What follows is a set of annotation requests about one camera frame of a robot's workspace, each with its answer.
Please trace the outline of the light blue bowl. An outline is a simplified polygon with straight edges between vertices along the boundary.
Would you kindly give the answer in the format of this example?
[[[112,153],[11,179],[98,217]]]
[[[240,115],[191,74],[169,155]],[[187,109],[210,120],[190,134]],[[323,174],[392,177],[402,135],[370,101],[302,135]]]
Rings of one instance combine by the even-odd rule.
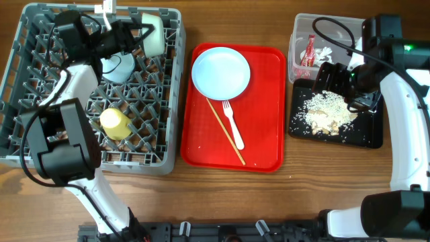
[[[135,69],[134,56],[121,52],[111,55],[110,58],[102,58],[101,63],[103,67],[102,77],[113,83],[127,82]]]

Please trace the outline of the mint green bowl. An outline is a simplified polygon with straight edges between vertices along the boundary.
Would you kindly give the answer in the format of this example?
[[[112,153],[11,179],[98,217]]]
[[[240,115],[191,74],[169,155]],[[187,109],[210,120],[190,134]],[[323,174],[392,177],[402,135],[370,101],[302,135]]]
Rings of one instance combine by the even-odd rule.
[[[155,29],[143,40],[144,55],[148,58],[159,56],[165,50],[165,37],[163,21],[159,16],[144,13],[142,15],[143,24],[152,24]]]

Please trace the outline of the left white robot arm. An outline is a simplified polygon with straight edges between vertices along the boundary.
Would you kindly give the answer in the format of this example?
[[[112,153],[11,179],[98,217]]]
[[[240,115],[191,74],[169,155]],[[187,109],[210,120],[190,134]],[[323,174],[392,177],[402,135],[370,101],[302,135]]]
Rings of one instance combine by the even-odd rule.
[[[21,115],[19,149],[30,151],[33,182],[64,188],[79,199],[97,224],[99,240],[149,241],[150,234],[103,175],[101,149],[85,106],[101,83],[103,59],[138,48],[149,57],[163,53],[163,23],[144,14],[139,22],[100,22],[89,32],[84,18],[81,11],[68,10],[54,19],[51,33],[63,42],[60,80],[37,108]]]

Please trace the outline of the yellow plastic cup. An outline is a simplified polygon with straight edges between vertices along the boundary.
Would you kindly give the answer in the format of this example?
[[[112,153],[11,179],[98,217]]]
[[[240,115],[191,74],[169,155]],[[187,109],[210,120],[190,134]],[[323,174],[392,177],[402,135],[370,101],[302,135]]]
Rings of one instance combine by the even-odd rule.
[[[132,133],[128,127],[131,119],[117,108],[104,110],[99,119],[104,132],[112,140],[125,139]]]

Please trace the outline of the white tissue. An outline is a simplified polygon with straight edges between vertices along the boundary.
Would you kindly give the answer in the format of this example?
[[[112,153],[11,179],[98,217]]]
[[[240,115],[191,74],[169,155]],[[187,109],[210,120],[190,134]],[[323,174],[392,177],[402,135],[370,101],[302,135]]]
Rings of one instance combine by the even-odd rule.
[[[305,50],[300,53],[300,61],[304,56]],[[315,48],[316,58],[314,60],[314,64],[312,67],[320,67],[323,63],[328,62],[333,64],[332,60],[332,48],[324,47],[324,48]]]

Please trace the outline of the red snack wrapper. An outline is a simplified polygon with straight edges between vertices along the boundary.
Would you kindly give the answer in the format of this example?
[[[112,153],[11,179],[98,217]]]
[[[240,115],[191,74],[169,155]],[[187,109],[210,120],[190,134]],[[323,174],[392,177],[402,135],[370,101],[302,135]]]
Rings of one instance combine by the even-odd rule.
[[[300,68],[297,70],[297,78],[310,78],[310,71],[304,69],[304,67],[312,67],[314,64],[314,60],[316,58],[315,49],[314,49],[314,41],[315,35],[309,35],[308,44],[306,46],[306,50],[304,52],[304,56],[300,61]]]

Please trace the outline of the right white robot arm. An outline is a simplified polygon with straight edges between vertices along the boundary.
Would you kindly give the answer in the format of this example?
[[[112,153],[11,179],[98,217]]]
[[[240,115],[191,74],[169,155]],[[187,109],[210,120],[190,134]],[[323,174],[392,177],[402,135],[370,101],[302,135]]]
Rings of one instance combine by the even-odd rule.
[[[361,205],[319,214],[319,236],[341,240],[429,239],[429,43],[402,36],[397,15],[362,23],[361,65],[325,63],[313,91],[343,96],[352,112],[370,110],[364,98],[385,101],[392,144],[390,191]]]

